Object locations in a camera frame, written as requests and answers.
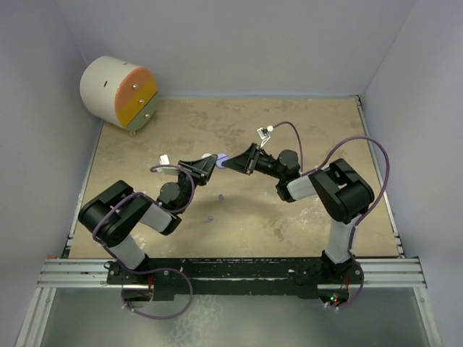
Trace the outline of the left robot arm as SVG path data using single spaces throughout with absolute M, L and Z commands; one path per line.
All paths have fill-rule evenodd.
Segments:
M 148 277 L 150 258 L 131 236 L 132 230 L 141 223 L 163 236 L 172 234 L 182 222 L 180 215 L 192 203 L 196 188 L 208 183 L 217 159 L 212 154 L 173 165 L 167 155 L 162 155 L 150 172 L 175 176 L 177 180 L 163 184 L 157 198 L 136 192 L 119 180 L 81 207 L 78 221 L 124 266 L 126 278 L 142 283 Z

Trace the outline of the purple earbud charging case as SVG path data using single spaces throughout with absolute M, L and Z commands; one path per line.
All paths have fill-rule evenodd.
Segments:
M 225 153 L 219 153 L 216 159 L 216 167 L 219 169 L 225 169 L 224 162 L 229 159 L 229 156 Z

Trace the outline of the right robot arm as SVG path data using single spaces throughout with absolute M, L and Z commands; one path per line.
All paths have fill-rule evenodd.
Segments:
M 302 175 L 298 154 L 283 150 L 275 158 L 253 143 L 242 154 L 222 163 L 225 168 L 250 175 L 257 171 L 278 180 L 279 198 L 291 203 L 317 196 L 331 218 L 328 245 L 313 275 L 338 283 L 352 265 L 352 228 L 366 214 L 375 195 L 370 185 L 345 160 L 338 159 L 325 169 Z

